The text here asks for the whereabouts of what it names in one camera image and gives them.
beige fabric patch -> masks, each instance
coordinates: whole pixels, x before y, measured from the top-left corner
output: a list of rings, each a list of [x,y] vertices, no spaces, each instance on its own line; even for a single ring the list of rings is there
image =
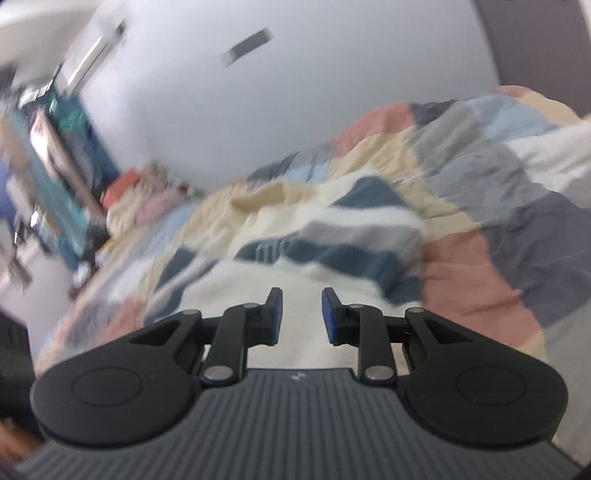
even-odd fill
[[[154,193],[154,186],[140,180],[127,190],[107,213],[107,230],[112,237],[121,237],[135,228],[135,217],[139,209]]]
[[[409,142],[415,127],[397,133],[381,133],[363,139],[344,157],[330,161],[328,179],[347,175],[360,168],[376,168],[388,180],[412,173],[417,169],[417,159]]]
[[[256,213],[269,206],[298,206],[305,202],[327,206],[345,195],[359,178],[375,174],[375,171],[370,169],[360,171],[363,167],[365,166],[355,169],[359,171],[358,175],[342,179],[335,177],[322,184],[300,183],[279,178],[262,185],[252,193],[234,197],[230,206],[236,212],[243,214]]]
[[[568,106],[546,98],[538,92],[528,92],[523,97],[518,99],[521,103],[530,108],[534,108],[544,115],[548,122],[554,124],[575,124],[580,121],[580,118]]]
[[[201,204],[195,208],[189,221],[178,233],[178,238],[185,240],[197,235],[200,231],[203,232],[208,229],[220,218],[229,202],[234,197],[245,193],[247,189],[248,183],[246,183],[246,180],[240,179],[205,197]]]
[[[521,353],[533,356],[538,360],[542,360],[546,363],[548,362],[548,357],[546,356],[546,347],[543,330],[535,332],[529,340],[527,340],[523,345],[521,345],[518,348],[518,350]]]
[[[396,184],[394,189],[400,198],[425,220],[426,243],[439,240],[450,233],[469,232],[480,228],[479,222],[474,222],[457,205],[439,198],[420,178]]]

pink fabric patch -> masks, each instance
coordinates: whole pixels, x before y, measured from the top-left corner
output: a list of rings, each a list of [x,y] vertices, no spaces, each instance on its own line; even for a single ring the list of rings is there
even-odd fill
[[[425,308],[518,348],[541,326],[491,262],[480,231],[452,233],[423,248]]]
[[[135,215],[135,224],[140,226],[162,217],[163,214],[187,200],[187,193],[177,189],[164,190],[152,195]]]
[[[408,102],[398,102],[378,108],[343,131],[335,139],[335,157],[346,155],[364,138],[375,134],[397,134],[415,124]]]
[[[503,95],[509,95],[513,98],[521,98],[526,93],[531,92],[530,88],[520,87],[519,85],[501,85],[496,88],[496,91]]]

striped blanket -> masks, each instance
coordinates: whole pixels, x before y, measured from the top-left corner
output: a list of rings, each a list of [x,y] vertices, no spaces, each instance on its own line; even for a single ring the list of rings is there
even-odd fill
[[[74,311],[102,312],[109,334],[93,330],[91,348],[279,286],[280,343],[251,349],[249,364],[304,368],[356,365],[355,349],[328,344],[324,287],[391,315],[423,305],[555,367],[569,388],[557,441],[588,462],[590,207],[591,124],[566,106],[522,87],[395,103],[205,198],[141,281],[121,284],[116,308],[86,299]],[[79,317],[38,371],[67,356]]]

